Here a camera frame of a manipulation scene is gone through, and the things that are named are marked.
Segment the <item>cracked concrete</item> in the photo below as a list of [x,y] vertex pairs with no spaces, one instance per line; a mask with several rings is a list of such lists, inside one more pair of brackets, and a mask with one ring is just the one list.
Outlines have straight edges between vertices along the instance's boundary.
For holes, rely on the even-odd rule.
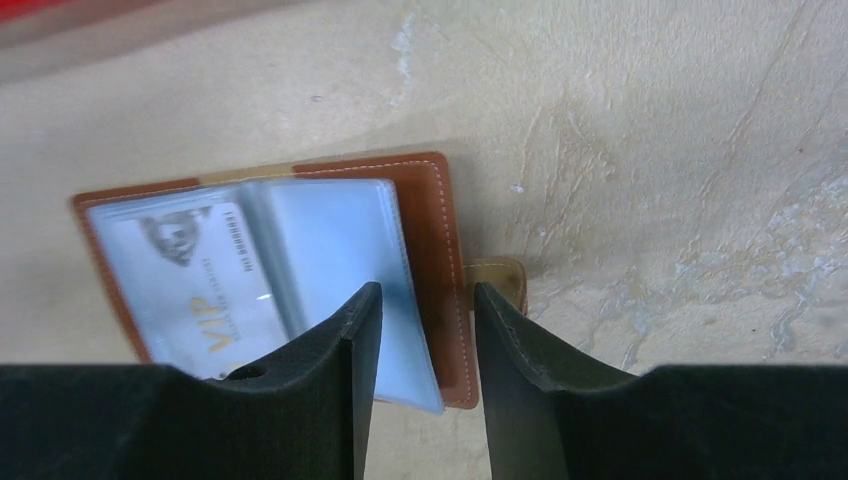
[[[75,192],[438,149],[595,357],[848,361],[845,2],[243,3],[0,27],[0,359],[132,360]],[[374,408],[368,478],[489,476],[481,409]]]

